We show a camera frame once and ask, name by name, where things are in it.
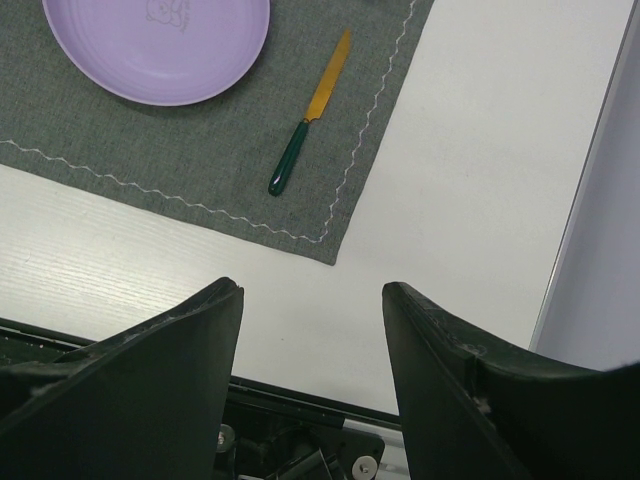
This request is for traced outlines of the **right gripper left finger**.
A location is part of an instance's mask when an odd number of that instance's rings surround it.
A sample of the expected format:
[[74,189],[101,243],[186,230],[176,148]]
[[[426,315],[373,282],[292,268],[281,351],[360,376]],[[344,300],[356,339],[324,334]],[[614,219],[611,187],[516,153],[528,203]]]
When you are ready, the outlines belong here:
[[4,366],[2,477],[211,478],[243,305],[222,278],[106,340]]

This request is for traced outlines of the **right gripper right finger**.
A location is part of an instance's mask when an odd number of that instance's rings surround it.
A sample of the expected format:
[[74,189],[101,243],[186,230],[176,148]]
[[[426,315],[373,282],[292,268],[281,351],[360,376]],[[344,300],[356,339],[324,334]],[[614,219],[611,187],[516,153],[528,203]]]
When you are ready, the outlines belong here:
[[414,479],[635,479],[639,367],[606,371],[503,340],[408,284],[382,291]]

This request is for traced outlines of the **grey cloth napkin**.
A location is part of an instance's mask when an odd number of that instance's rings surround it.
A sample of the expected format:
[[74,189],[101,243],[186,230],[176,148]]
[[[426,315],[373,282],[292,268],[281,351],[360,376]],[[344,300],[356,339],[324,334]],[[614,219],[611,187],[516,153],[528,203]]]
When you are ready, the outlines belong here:
[[[43,2],[1,5],[1,162],[332,265],[431,13],[429,1],[267,1],[264,46],[191,105],[121,98],[67,57]],[[349,56],[283,193],[272,174],[343,32]]]

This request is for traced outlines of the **green handled knife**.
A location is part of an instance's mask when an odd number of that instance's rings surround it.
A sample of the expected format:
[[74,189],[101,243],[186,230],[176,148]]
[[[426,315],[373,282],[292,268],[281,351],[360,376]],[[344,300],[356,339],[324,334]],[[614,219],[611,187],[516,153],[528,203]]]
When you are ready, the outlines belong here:
[[306,114],[294,130],[273,174],[267,191],[281,195],[291,176],[312,122],[321,118],[349,56],[351,31],[346,29],[337,43],[325,71],[308,105]]

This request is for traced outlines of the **purple plate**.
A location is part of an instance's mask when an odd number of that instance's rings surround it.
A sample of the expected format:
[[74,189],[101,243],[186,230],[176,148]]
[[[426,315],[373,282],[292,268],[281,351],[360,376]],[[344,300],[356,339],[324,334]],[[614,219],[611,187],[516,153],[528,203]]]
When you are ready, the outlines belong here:
[[45,1],[71,62],[127,100],[184,106],[236,84],[267,37],[267,1]]

